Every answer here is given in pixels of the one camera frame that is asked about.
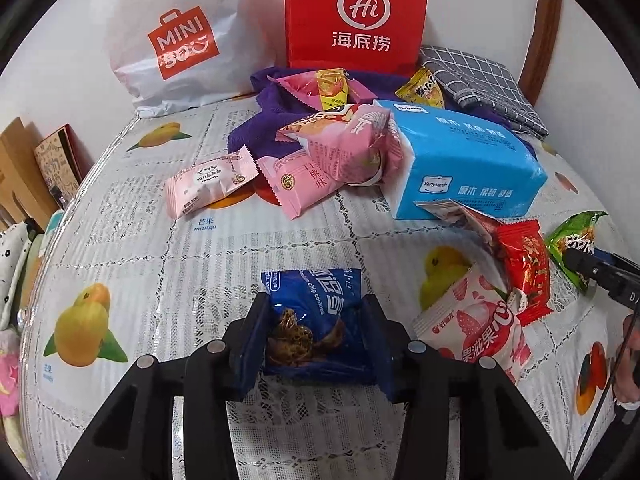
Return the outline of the person's right hand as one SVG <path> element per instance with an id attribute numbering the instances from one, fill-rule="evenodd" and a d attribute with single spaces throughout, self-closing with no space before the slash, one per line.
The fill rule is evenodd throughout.
<path id="1" fill-rule="evenodd" d="M 632 315 L 628 315 L 623 322 L 623 332 L 631 330 L 627 340 L 626 348 L 620 358 L 620 365 L 615 373 L 614 394 L 620 403 L 637 403 L 639 401 L 639 387 L 634 381 L 634 369 L 638 359 L 634 355 L 639 351 L 639 329 L 632 320 Z"/>

